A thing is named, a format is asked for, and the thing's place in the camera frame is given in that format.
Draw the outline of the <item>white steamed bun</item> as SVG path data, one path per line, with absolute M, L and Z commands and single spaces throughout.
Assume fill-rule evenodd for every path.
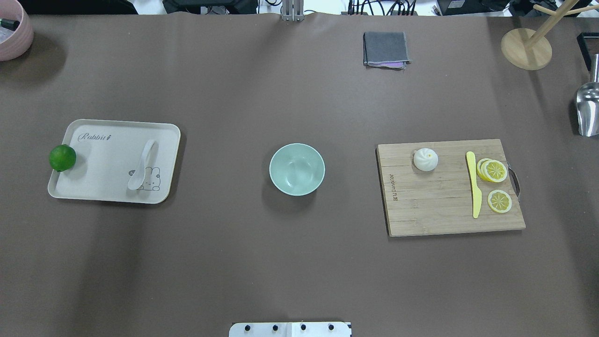
M 420 171 L 433 171 L 438 165 L 438 155 L 430 148 L 421 148 L 413 153 L 413 164 Z

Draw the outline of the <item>white ceramic spoon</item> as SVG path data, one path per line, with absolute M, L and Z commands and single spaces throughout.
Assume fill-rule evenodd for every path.
M 155 143 L 156 141 L 152 139 L 145 143 L 137 164 L 137 168 L 128 181 L 127 188 L 129 190 L 138 190 L 143 185 L 143 182 L 146 179 L 146 165 L 148 163 L 148 158 Z

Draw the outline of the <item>mint green bowl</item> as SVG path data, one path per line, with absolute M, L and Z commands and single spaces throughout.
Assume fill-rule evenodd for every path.
M 302 143 L 291 143 L 278 149 L 269 164 L 272 183 L 289 196 L 305 196 L 323 182 L 326 166 L 321 154 Z

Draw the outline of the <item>pink bowl with ice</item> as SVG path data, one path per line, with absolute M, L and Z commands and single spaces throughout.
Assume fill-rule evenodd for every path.
M 28 13 L 17 0 L 2 0 L 0 16 L 20 23 L 14 31 L 1 28 L 0 61 L 3 62 L 23 55 L 32 45 L 34 32 Z

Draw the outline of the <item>grey folded cloth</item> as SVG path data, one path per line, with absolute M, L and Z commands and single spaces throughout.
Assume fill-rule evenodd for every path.
M 412 62 L 404 32 L 367 31 L 362 40 L 365 66 L 403 70 Z

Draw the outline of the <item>yellow plastic knife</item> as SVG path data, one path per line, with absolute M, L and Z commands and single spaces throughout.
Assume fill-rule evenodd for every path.
M 466 161 L 468 174 L 470 177 L 471 195 L 472 195 L 472 214 L 473 218 L 479 217 L 482 206 L 482 191 L 477 185 L 477 171 L 475 154 L 471 151 L 466 152 Z

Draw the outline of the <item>cream rabbit tray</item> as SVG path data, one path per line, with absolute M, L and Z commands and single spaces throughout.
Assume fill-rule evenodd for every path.
M 161 203 L 170 192 L 180 139 L 174 124 L 78 119 L 63 138 L 77 161 L 69 170 L 53 171 L 47 190 L 55 198 Z M 143 185 L 130 190 L 128 181 L 148 140 L 155 143 L 140 171 Z

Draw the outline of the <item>lemon slice stack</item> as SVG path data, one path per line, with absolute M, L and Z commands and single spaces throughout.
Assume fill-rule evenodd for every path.
M 477 162 L 476 171 L 479 177 L 488 182 L 503 182 L 508 177 L 508 169 L 497 160 L 483 158 Z

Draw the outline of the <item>single lemon slice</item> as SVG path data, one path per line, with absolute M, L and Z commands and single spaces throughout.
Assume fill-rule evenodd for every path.
M 492 190 L 486 200 L 490 209 L 496 213 L 507 213 L 512 208 L 511 196 L 504 190 Z

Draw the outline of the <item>green lime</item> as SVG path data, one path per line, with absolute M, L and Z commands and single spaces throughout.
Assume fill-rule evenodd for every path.
M 66 144 L 54 147 L 49 153 L 49 164 L 58 172 L 71 169 L 77 160 L 76 151 Z

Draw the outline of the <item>wooden mug tree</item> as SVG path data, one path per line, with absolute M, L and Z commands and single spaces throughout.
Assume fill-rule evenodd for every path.
M 578 14 L 599 6 L 572 9 L 577 0 L 566 0 L 556 11 L 534 5 L 533 8 L 548 14 L 548 19 L 538 30 L 518 28 L 507 32 L 501 39 L 501 52 L 515 66 L 528 70 L 540 70 L 552 58 L 552 47 L 545 35 L 566 15 Z

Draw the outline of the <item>metal scoop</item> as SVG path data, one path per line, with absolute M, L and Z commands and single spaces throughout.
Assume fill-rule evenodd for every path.
M 578 132 L 581 136 L 592 137 L 599 134 L 599 56 L 591 59 L 591 80 L 576 92 Z

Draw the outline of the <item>aluminium frame post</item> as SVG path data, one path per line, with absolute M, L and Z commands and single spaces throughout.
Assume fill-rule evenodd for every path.
M 285 22 L 304 21 L 304 1 L 282 0 L 281 18 Z

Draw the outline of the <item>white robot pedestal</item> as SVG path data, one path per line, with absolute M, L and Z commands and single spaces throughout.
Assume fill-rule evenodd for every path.
M 229 337 L 351 337 L 350 322 L 238 322 Z

